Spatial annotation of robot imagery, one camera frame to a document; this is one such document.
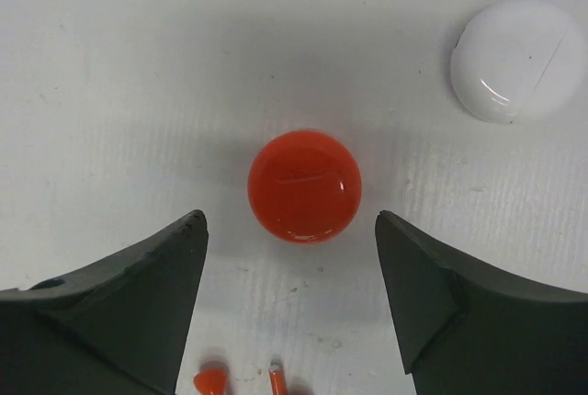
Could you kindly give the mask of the red earbud charging case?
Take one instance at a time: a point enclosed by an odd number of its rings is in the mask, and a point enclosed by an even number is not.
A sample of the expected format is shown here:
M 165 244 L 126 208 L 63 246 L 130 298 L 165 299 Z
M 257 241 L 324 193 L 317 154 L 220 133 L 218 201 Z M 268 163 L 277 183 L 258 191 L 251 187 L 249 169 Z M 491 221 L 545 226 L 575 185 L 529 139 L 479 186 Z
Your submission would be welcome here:
M 352 153 L 318 130 L 293 130 L 253 159 L 249 204 L 262 227 L 289 243 L 322 243 L 344 231 L 362 198 Z

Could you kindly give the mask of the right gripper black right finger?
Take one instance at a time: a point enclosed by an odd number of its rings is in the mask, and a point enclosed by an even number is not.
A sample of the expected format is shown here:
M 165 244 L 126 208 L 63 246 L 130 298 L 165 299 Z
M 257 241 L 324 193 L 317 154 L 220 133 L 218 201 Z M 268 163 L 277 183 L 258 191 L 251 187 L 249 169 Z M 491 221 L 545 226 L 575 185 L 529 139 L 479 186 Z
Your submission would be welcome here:
M 587 297 L 506 272 L 383 211 L 375 235 L 420 394 L 584 394 Z

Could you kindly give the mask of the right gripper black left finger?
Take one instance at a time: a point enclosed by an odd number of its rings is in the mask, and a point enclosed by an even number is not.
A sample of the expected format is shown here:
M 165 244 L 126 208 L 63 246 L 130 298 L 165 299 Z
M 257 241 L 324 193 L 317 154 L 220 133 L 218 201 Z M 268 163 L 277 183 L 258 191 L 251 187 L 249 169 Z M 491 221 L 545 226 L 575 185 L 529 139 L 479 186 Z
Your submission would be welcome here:
M 172 394 L 209 233 L 194 210 L 153 236 L 1 293 L 4 394 Z

